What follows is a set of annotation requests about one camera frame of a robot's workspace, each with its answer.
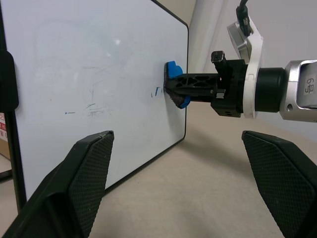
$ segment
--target cardboard box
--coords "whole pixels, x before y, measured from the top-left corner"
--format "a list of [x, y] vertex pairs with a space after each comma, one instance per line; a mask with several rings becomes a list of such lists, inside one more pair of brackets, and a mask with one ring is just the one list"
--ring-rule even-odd
[[10, 159], [8, 137], [3, 113], [0, 113], [0, 154], [5, 156], [7, 159]]

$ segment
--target black cylindrical joint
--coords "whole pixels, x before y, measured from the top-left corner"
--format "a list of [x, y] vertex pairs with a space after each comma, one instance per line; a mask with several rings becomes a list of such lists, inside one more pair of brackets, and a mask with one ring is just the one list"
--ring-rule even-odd
[[285, 83], [283, 68], [260, 68], [257, 78], [256, 112], [276, 113], [282, 99]]

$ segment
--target black whiteboard frame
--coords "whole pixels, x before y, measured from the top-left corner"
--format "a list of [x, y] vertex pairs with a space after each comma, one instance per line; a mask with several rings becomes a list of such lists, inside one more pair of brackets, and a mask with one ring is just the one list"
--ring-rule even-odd
[[[187, 27], [187, 65], [186, 65], [186, 72], [188, 70], [188, 43], [189, 43], [189, 27], [182, 19], [180, 19], [178, 16], [176, 16], [174, 13], [172, 13], [170, 10], [168, 10], [165, 6], [163, 6], [161, 3], [159, 3], [157, 0], [151, 0], [156, 5], [158, 5], [160, 8], [165, 10], [167, 13], [169, 13], [171, 16], [173, 16], [176, 20], [180, 21]], [[6, 42], [5, 42], [5, 33], [4, 33], [4, 25], [3, 25], [3, 19], [2, 19], [2, 9], [1, 9], [1, 2], [0, 2], [0, 50], [6, 51]], [[186, 124], [187, 124], [187, 108], [185, 109], [185, 133], [184, 137], [168, 147], [166, 150], [162, 151], [149, 161], [147, 161], [145, 164], [131, 172], [130, 174], [126, 175], [124, 178], [120, 179], [115, 184], [111, 185], [105, 190], [105, 194], [113, 190], [115, 187], [129, 179], [131, 176], [136, 174], [138, 171], [142, 170], [144, 167], [152, 163], [154, 160], [159, 158], [161, 155], [166, 153], [168, 150], [170, 150], [172, 147], [180, 143], [185, 139], [186, 136]], [[26, 192], [25, 192], [25, 184], [24, 184], [24, 175], [23, 175], [23, 168], [22, 168], [22, 160], [21, 160], [21, 152], [20, 152], [20, 144], [19, 144], [19, 137], [18, 137], [18, 130], [17, 130], [17, 123], [16, 123], [16, 117], [15, 117], [15, 111], [13, 112], [6, 112], [4, 113], [5, 118], [5, 124], [6, 124], [6, 132], [7, 132], [7, 138], [8, 138], [8, 144], [9, 144], [9, 150], [10, 150], [10, 157], [11, 157], [11, 166], [12, 166], [12, 177], [14, 181], [14, 190], [15, 190], [15, 197], [16, 197], [16, 204], [18, 212], [23, 208], [23, 206], [26, 204]]]

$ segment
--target black cable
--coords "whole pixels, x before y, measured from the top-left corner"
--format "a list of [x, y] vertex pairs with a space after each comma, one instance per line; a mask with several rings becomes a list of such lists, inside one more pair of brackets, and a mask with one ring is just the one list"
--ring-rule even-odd
[[241, 0], [240, 5], [236, 9], [238, 22], [242, 33], [248, 37], [251, 34], [250, 19], [248, 8], [246, 6], [248, 0]]

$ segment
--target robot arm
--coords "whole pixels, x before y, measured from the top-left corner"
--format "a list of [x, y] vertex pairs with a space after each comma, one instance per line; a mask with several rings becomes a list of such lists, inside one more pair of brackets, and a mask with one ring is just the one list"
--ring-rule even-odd
[[[317, 122], [317, 60], [291, 61], [285, 69], [261, 67], [263, 37], [251, 18], [245, 17], [245, 11], [239, 15], [240, 7], [238, 21], [228, 27], [240, 59], [227, 60], [223, 51], [216, 51], [211, 61], [217, 73], [165, 79], [164, 87], [172, 93], [171, 98], [177, 95], [209, 102], [220, 116], [226, 117], [240, 117], [243, 113], [246, 118], [255, 118], [257, 112], [280, 112], [285, 120]], [[184, 105], [175, 103], [180, 108]]]

